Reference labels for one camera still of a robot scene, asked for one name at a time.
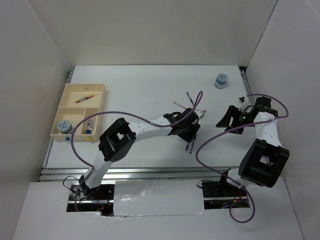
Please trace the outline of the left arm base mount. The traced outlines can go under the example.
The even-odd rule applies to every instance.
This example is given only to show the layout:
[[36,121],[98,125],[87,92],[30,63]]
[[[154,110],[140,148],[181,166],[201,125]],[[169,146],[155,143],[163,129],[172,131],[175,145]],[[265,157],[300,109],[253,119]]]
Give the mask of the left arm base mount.
[[75,176],[67,176],[62,185],[68,189],[67,212],[99,212],[102,216],[114,216],[115,184],[102,184],[93,195],[85,195],[76,184]]

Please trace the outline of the blue cap glue bottle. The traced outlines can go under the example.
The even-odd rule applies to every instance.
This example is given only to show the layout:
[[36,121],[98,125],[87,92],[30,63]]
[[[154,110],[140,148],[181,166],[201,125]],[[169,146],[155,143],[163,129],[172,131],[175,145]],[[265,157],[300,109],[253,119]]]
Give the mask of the blue cap glue bottle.
[[93,129],[94,129],[94,118],[90,118],[87,120],[87,123],[86,123],[86,130],[85,130],[85,134],[86,135],[91,135],[92,132],[93,132]]

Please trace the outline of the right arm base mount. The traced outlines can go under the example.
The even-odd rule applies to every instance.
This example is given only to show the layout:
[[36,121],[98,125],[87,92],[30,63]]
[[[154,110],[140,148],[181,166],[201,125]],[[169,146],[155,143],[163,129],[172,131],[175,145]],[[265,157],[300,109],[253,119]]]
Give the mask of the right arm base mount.
[[200,180],[196,186],[202,190],[205,210],[250,207],[247,193],[226,181]]

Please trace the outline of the red pen with clip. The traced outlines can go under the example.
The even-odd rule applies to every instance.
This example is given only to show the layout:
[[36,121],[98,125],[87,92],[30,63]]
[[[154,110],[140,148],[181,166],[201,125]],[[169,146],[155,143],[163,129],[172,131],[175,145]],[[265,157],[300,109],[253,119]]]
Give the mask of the red pen with clip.
[[183,105],[181,105],[180,103],[178,103],[178,102],[176,102],[176,101],[174,101],[173,103],[174,103],[175,105],[183,108],[183,109],[187,109],[186,107],[184,107]]

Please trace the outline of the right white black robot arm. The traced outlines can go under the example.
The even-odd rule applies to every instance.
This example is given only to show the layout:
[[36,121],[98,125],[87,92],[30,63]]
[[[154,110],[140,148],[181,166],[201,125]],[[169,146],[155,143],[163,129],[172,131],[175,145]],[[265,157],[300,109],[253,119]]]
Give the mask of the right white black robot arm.
[[237,186],[258,185],[271,188],[277,182],[289,159],[289,150],[283,148],[277,128],[278,111],[271,106],[272,99],[260,96],[252,105],[245,97],[240,106],[230,105],[226,114],[216,124],[217,128],[232,130],[241,135],[245,125],[254,123],[256,138],[243,157],[239,168],[224,172],[218,184],[223,196],[230,196]]

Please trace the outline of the dark green pen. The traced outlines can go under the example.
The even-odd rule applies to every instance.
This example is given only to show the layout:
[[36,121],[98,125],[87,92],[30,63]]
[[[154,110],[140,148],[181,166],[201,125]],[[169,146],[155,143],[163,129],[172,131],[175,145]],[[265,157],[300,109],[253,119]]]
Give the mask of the dark green pen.
[[186,92],[186,95],[187,95],[189,101],[191,102],[192,106],[194,106],[195,103],[194,103],[193,99],[191,98],[190,94],[188,92]]

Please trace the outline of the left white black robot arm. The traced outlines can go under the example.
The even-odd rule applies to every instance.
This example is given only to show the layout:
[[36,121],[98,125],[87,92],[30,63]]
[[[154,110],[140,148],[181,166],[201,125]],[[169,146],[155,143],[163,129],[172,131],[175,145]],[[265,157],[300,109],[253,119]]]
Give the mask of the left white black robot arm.
[[117,119],[99,138],[98,152],[93,166],[79,179],[80,192],[88,200],[97,197],[104,175],[111,165],[122,160],[134,143],[154,137],[178,136],[190,143],[200,128],[204,116],[191,108],[183,112],[166,113],[151,123],[127,122]]

